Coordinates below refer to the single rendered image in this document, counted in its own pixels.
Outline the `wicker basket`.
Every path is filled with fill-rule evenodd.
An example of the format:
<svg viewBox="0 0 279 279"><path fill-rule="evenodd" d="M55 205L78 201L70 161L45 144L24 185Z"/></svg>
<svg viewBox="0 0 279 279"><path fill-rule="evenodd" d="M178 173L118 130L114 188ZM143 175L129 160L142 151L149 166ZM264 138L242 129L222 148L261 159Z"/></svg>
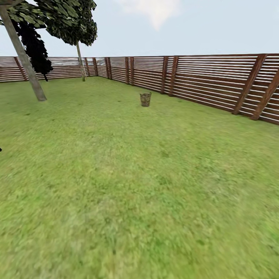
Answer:
<svg viewBox="0 0 279 279"><path fill-rule="evenodd" d="M148 107L150 105L150 100L151 100L151 94L141 94L140 93L140 99L141 99L141 105L143 107Z"/></svg>

